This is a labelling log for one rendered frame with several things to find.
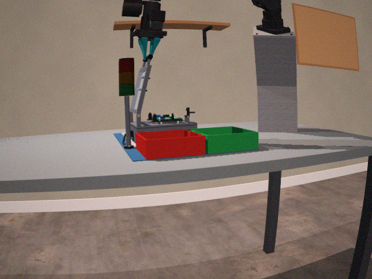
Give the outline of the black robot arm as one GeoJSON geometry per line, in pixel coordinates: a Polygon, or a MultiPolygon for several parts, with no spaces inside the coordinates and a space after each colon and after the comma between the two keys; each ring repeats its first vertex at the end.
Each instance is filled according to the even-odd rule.
{"type": "MultiPolygon", "coordinates": [[[[160,10],[161,4],[155,1],[161,0],[124,0],[122,16],[139,17],[142,13],[142,7],[144,6],[140,29],[162,31],[166,11],[160,10]]],[[[257,30],[274,35],[291,32],[290,28],[283,27],[281,0],[252,0],[252,3],[258,8],[264,9],[262,25],[256,26],[257,30]]]]}

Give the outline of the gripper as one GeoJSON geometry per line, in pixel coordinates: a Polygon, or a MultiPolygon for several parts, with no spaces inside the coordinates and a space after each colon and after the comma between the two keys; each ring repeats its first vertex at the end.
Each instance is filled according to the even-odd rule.
{"type": "Polygon", "coordinates": [[[153,55],[157,45],[160,42],[160,39],[164,36],[167,36],[167,31],[136,29],[133,32],[133,37],[134,36],[138,36],[139,38],[138,43],[145,61],[148,41],[150,41],[149,54],[153,55]]]}

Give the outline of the red bin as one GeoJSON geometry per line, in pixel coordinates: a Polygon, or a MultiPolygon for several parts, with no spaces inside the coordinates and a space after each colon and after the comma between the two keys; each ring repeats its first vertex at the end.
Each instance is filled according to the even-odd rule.
{"type": "Polygon", "coordinates": [[[205,155],[205,136],[183,129],[135,133],[136,149],[147,159],[205,155]]]}

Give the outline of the green open-top bin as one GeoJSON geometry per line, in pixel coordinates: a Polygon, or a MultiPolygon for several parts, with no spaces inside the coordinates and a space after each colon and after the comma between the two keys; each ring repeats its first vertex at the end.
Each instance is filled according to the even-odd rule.
{"type": "Polygon", "coordinates": [[[205,135],[207,154],[259,149],[259,132],[257,131],[233,126],[187,130],[205,135]]]}

